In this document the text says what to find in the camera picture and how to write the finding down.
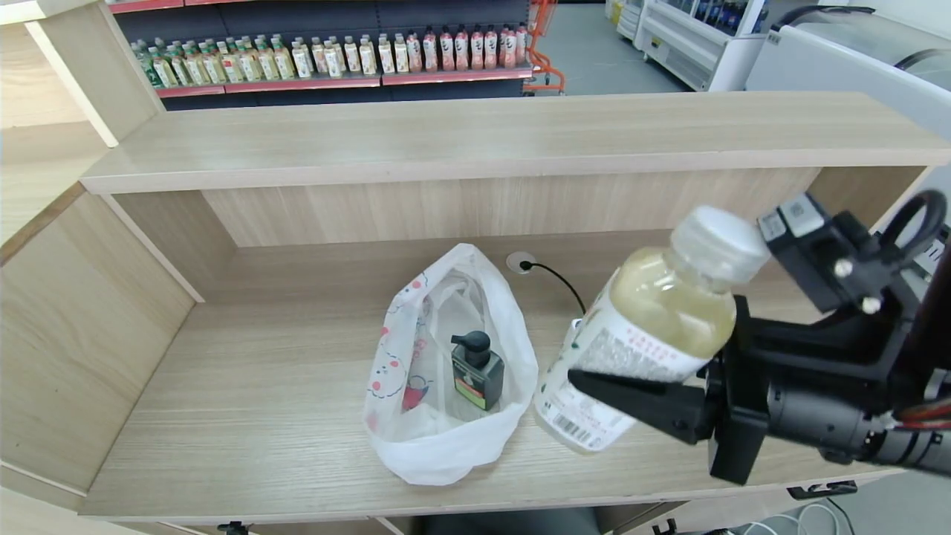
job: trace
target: screw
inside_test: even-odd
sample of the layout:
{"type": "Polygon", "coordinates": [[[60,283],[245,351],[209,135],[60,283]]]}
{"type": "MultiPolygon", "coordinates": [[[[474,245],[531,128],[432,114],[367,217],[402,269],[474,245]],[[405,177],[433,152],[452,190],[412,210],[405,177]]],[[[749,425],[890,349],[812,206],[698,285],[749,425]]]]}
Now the screw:
{"type": "Polygon", "coordinates": [[[845,277],[852,274],[852,269],[855,266],[852,264],[851,260],[847,258],[840,258],[835,261],[835,266],[832,267],[832,271],[835,273],[836,277],[844,279],[845,277]]]}
{"type": "Polygon", "coordinates": [[[882,309],[882,300],[874,297],[865,297],[862,299],[862,312],[874,314],[882,309]]]}

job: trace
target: wooden counter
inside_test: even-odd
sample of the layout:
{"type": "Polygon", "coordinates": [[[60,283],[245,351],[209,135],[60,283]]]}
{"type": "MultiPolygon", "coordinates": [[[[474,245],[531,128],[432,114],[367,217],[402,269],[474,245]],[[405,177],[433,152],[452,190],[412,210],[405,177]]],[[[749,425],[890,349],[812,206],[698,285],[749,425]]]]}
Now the wooden counter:
{"type": "Polygon", "coordinates": [[[859,93],[667,93],[173,111],[83,184],[129,193],[949,158],[939,136],[859,93]]]}
{"type": "MultiPolygon", "coordinates": [[[[553,277],[504,268],[513,250],[557,267],[590,301],[628,251],[667,231],[475,240],[512,285],[541,368],[579,311],[553,277]],[[577,252],[584,250],[584,259],[577,252]]],[[[360,421],[366,377],[393,294],[456,240],[241,249],[149,382],[81,513],[215,524],[349,520],[436,512],[691,500],[740,489],[707,474],[707,449],[638,426],[577,455],[529,411],[502,458],[456,485],[406,485],[360,421]]],[[[815,311],[777,265],[744,292],[753,312],[815,311]]],[[[744,492],[882,470],[835,466],[769,440],[744,492]]]]}

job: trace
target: bottle cap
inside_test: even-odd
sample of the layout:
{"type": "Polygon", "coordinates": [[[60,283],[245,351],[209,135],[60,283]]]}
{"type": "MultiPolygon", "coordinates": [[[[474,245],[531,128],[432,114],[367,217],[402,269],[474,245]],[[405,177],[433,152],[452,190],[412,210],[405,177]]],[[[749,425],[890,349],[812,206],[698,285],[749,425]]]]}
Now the bottle cap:
{"type": "Polygon", "coordinates": [[[481,330],[474,330],[465,336],[453,335],[449,341],[465,348],[466,362],[470,366],[482,368],[489,364],[489,358],[492,357],[489,347],[492,341],[488,334],[481,330]]]}
{"type": "Polygon", "coordinates": [[[746,284],[769,260],[769,249],[750,222],[719,208],[695,208],[670,235],[670,247],[705,276],[746,284]]]}

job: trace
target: gray floor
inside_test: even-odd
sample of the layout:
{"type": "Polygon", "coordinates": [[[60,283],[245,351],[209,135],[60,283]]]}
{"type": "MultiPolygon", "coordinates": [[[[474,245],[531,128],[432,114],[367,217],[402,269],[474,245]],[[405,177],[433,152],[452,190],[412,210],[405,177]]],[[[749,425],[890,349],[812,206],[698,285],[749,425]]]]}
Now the gray floor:
{"type": "MultiPolygon", "coordinates": [[[[786,12],[793,4],[803,3],[810,2],[779,0],[771,5],[790,4],[774,6],[777,12],[786,12]]],[[[565,73],[569,95],[689,90],[656,64],[645,63],[631,42],[614,31],[603,5],[559,5],[549,33],[542,39],[538,49],[565,73]]],[[[857,494],[838,497],[836,502],[848,512],[856,535],[951,533],[951,479],[909,472],[865,485],[857,494]]],[[[847,535],[842,517],[840,522],[840,533],[847,535]]],[[[796,527],[787,520],[773,519],[767,525],[779,535],[796,534],[796,527]]],[[[831,520],[821,511],[807,513],[804,527],[809,535],[833,534],[831,520]]],[[[756,527],[749,535],[768,532],[756,527]]]]}
{"type": "Polygon", "coordinates": [[[603,4],[559,5],[538,51],[565,73],[569,95],[661,93],[690,90],[622,39],[603,4]]]}

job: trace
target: robotic arm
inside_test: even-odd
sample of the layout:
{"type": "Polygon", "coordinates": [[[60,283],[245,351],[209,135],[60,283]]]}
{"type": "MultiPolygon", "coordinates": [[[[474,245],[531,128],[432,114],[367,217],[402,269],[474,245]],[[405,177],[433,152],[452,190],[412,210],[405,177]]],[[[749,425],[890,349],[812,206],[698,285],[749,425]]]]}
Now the robotic arm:
{"type": "Polygon", "coordinates": [[[706,388],[581,369],[569,380],[678,440],[709,440],[710,475],[739,485],[767,435],[816,447],[833,463],[951,477],[951,261],[941,262],[923,303],[902,277],[937,238],[946,211],[943,195],[923,191],[875,237],[849,212],[830,218],[804,194],[759,226],[830,315],[808,326],[753,318],[736,296],[733,334],[699,374],[706,388]],[[918,232],[897,245],[921,209],[918,232]]]}

